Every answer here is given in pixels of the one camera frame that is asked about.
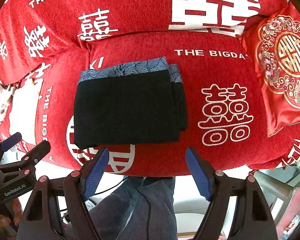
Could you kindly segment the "person's left hand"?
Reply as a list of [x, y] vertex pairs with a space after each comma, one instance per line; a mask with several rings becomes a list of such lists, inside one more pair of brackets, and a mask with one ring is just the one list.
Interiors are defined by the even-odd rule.
[[8, 213], [13, 218], [13, 219], [11, 219], [11, 217], [0, 213], [0, 231], [6, 237], [13, 236], [13, 234], [11, 234], [7, 231], [7, 228], [11, 225], [11, 223], [13, 223], [14, 226], [16, 226], [16, 227], [19, 226], [20, 221], [23, 216], [23, 208], [22, 208], [21, 202], [20, 202], [19, 198], [15, 198], [15, 199], [11, 200], [10, 202], [1, 204], [0, 206], [6, 207], [8, 210]]

